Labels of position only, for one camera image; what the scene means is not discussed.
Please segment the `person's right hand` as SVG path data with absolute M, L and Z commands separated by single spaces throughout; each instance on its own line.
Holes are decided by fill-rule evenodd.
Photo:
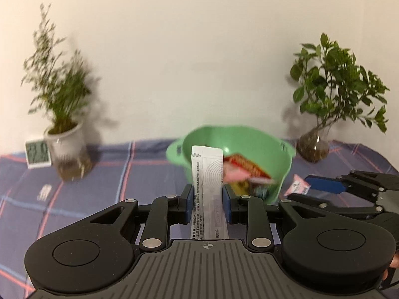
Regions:
M 394 257 L 390 263 L 390 268 L 397 269 L 398 267 L 399 267 L 399 252 L 397 252 L 394 255 Z M 388 277 L 388 270 L 385 270 L 384 274 L 383 274 L 383 280 L 387 279 L 387 277 Z

